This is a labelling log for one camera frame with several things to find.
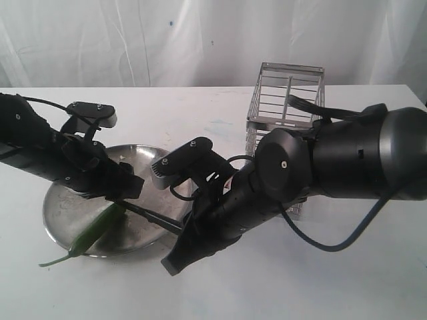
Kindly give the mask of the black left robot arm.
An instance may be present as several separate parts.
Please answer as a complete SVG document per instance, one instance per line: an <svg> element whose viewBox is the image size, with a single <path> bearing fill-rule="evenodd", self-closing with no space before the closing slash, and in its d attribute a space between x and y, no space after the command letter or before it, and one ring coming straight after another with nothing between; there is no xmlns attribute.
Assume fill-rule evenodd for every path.
<svg viewBox="0 0 427 320"><path fill-rule="evenodd" d="M84 198L137 199L144 180L133 166L112 160L94 140L117 123L115 108L77 101L57 131L38 115L32 98L1 94L1 162L74 190Z"/></svg>

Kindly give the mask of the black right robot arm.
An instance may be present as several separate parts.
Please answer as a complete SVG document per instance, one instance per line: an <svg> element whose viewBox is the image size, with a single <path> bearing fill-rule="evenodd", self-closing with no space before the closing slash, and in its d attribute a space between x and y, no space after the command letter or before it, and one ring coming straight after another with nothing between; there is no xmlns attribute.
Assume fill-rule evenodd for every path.
<svg viewBox="0 0 427 320"><path fill-rule="evenodd" d="M198 137L155 166L172 188L191 179L197 190L173 249L162 260L169 274L214 255L242 235L314 195L374 199L375 205L347 239L324 245L298 235L326 252L349 247L389 200L426 199L426 112L384 104L361 112L322 108L293 98L318 116L306 130L276 128L258 143L241 169L232 167Z"/></svg>

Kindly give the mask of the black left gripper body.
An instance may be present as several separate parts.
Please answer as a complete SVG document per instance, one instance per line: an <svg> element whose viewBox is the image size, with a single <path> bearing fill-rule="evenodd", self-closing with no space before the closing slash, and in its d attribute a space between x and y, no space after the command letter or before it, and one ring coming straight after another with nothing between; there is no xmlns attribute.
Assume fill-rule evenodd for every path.
<svg viewBox="0 0 427 320"><path fill-rule="evenodd" d="M99 142L87 142L73 135L52 133L49 147L49 180L73 190L77 176L100 162L113 161Z"/></svg>

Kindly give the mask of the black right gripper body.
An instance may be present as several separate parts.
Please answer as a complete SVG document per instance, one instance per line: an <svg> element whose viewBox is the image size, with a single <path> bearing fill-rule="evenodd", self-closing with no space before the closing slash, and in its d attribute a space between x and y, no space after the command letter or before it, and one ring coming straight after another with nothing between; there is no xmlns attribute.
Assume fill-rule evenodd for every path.
<svg viewBox="0 0 427 320"><path fill-rule="evenodd" d="M217 193L202 193L198 188L189 217L209 235L214 255L283 210L279 201L262 190L256 161L249 159Z"/></svg>

